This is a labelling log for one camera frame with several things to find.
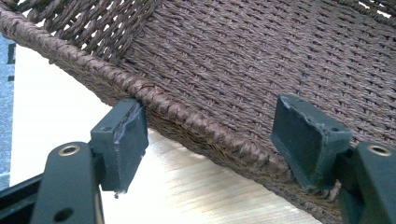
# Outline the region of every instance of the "woven basket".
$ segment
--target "woven basket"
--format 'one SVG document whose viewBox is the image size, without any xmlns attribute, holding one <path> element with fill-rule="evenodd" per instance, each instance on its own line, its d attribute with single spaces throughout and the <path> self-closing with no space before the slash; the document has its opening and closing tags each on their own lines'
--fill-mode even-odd
<svg viewBox="0 0 396 224">
<path fill-rule="evenodd" d="M 276 97 L 288 93 L 343 121 L 353 145 L 396 147 L 396 4 L 361 2 L 369 8 L 352 0 L 0 0 L 0 32 L 106 104 L 132 95 L 164 136 L 334 223 L 339 186 L 303 191 L 269 134 Z"/>
</svg>

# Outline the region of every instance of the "dark green clamp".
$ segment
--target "dark green clamp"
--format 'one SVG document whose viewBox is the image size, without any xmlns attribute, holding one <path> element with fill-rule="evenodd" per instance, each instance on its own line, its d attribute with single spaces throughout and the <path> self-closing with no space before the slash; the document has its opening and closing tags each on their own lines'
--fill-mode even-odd
<svg viewBox="0 0 396 224">
<path fill-rule="evenodd" d="M 297 97 L 280 95 L 271 135 L 305 190 L 342 184 L 344 223 L 396 223 L 396 150 L 376 143 L 349 145 L 351 131 Z"/>
<path fill-rule="evenodd" d="M 104 158 L 102 190 L 125 193 L 149 145 L 145 108 L 135 99 L 121 100 L 91 130 L 89 144 Z"/>
<path fill-rule="evenodd" d="M 350 130 L 313 105 L 280 95 L 271 140 L 305 189 L 332 189 L 337 153 L 349 148 Z"/>
</svg>

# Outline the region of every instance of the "light wood table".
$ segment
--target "light wood table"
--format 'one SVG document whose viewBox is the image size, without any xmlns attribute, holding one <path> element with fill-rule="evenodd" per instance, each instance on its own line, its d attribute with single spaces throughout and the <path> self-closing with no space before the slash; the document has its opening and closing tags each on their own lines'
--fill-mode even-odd
<svg viewBox="0 0 396 224">
<path fill-rule="evenodd" d="M 17 48 L 11 184 L 44 170 L 48 153 L 110 109 L 38 54 Z M 127 194 L 103 192 L 106 223 L 318 223 L 263 186 L 149 130 Z"/>
</svg>

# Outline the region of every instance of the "clamp jaw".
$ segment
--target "clamp jaw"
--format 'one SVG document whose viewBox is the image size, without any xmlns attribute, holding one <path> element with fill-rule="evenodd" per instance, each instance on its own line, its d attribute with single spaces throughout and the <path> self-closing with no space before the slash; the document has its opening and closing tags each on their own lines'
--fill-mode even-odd
<svg viewBox="0 0 396 224">
<path fill-rule="evenodd" d="M 0 192 L 0 223 L 104 223 L 102 190 L 124 193 L 149 145 L 145 108 L 121 100 L 89 144 L 56 147 L 43 174 Z"/>
<path fill-rule="evenodd" d="M 342 187 L 344 223 L 396 223 L 396 150 L 377 143 L 352 147 L 351 131 L 313 105 L 280 95 L 271 140 L 303 189 Z"/>
</svg>

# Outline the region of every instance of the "brown wicker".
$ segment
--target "brown wicker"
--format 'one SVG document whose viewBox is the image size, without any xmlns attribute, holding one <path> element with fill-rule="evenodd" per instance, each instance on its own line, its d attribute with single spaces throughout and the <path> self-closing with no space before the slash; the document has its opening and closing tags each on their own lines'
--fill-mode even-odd
<svg viewBox="0 0 396 224">
<path fill-rule="evenodd" d="M 296 183 L 269 140 L 277 95 L 340 119 L 352 144 L 396 147 L 394 0 L 362 1 L 368 9 L 353 0 L 18 2 L 0 0 L 5 36 L 106 104 L 136 97 L 150 127 L 323 222 L 340 221 L 339 186 Z"/>
</svg>

